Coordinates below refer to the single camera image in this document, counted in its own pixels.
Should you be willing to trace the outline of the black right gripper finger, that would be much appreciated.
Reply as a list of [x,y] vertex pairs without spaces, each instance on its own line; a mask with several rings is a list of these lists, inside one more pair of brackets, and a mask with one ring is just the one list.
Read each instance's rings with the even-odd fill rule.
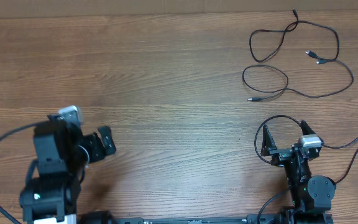
[[271,132],[269,131],[269,127],[265,124],[262,127],[262,148],[261,155],[262,156],[272,156],[277,150],[277,146],[272,137]]
[[309,135],[309,134],[316,134],[308,125],[308,123],[305,120],[302,120],[300,123],[300,127],[302,130],[302,135]]

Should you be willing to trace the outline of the black cable small plug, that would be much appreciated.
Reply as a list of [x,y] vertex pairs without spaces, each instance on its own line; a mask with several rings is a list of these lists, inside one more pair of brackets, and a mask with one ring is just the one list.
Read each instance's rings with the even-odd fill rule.
[[344,62],[342,62],[342,61],[340,61],[340,60],[319,59],[319,60],[316,62],[316,64],[322,65],[322,64],[331,63],[331,62],[338,63],[338,64],[342,65],[342,66],[348,71],[351,80],[350,80],[349,84],[348,84],[347,86],[345,86],[344,88],[342,88],[342,89],[340,89],[340,90],[338,90],[338,91],[334,91],[334,92],[327,93],[327,94],[324,94],[324,95],[317,95],[317,96],[307,95],[307,94],[302,93],[302,92],[300,92],[300,91],[298,91],[298,90],[295,90],[295,89],[292,89],[292,88],[288,88],[288,87],[284,87],[284,88],[282,89],[282,91],[286,91],[286,90],[292,91],[292,92],[294,92],[294,93],[296,93],[296,94],[299,94],[299,95],[304,96],[304,97],[307,97],[307,98],[324,98],[324,97],[333,96],[333,95],[337,95],[338,93],[344,92],[345,90],[347,90],[349,87],[352,86],[352,84],[353,84],[353,82],[354,82],[354,74],[353,74],[352,70],[349,68],[349,66],[346,65]]

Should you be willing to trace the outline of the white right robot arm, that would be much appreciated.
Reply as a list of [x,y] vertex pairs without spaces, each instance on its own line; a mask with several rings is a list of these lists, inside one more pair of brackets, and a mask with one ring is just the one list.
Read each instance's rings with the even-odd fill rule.
[[[262,126],[263,141],[261,156],[270,156],[270,164],[283,167],[287,176],[288,189],[266,202],[256,216],[257,223],[332,223],[326,212],[332,207],[336,184],[329,177],[313,175],[308,162],[319,157],[323,140],[308,126],[300,123],[303,135],[290,148],[279,149],[267,125]],[[284,207],[278,214],[263,214],[266,206],[290,192],[291,207]]]

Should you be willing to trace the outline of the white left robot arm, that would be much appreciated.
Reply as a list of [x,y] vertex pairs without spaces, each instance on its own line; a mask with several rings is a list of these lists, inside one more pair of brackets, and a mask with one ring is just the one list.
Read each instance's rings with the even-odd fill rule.
[[30,163],[19,196],[23,221],[76,223],[85,167],[116,152],[111,128],[100,126],[97,132],[84,135],[78,125],[64,120],[30,127],[37,157]]

